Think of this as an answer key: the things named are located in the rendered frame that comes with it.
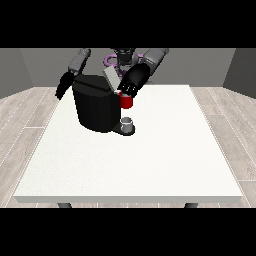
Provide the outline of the red pod holder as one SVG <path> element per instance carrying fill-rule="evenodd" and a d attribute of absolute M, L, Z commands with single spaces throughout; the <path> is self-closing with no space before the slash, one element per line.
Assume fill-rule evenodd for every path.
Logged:
<path fill-rule="evenodd" d="M 131 96 L 120 95 L 120 107 L 123 109 L 129 109 L 133 106 L 133 98 Z"/>

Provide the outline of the pale grey machine lid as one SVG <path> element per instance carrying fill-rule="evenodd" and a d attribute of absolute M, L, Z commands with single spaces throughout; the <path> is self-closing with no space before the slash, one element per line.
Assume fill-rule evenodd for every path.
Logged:
<path fill-rule="evenodd" d="M 109 66 L 109 67 L 105 68 L 103 70 L 103 75 L 106 78 L 110 88 L 113 91 L 116 91 L 118 86 L 119 86 L 119 84 L 120 84 L 120 79 L 119 79 L 119 77 L 118 77 L 114 67 L 113 66 Z"/>

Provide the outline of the small grey cup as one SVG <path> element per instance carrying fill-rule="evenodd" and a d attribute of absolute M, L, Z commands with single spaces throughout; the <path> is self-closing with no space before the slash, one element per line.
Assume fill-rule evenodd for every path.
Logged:
<path fill-rule="evenodd" d="M 123 117 L 120 120 L 121 131 L 124 133 L 129 133 L 133 129 L 133 121 L 130 117 Z"/>

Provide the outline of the black coffee machine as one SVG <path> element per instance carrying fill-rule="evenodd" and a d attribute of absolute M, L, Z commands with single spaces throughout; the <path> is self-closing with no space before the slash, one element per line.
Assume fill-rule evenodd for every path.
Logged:
<path fill-rule="evenodd" d="M 79 122 L 85 128 L 101 133 L 116 132 L 123 136 L 135 133 L 121 131 L 120 98 L 115 94 L 106 78 L 98 75 L 78 75 L 72 84 L 73 96 Z"/>

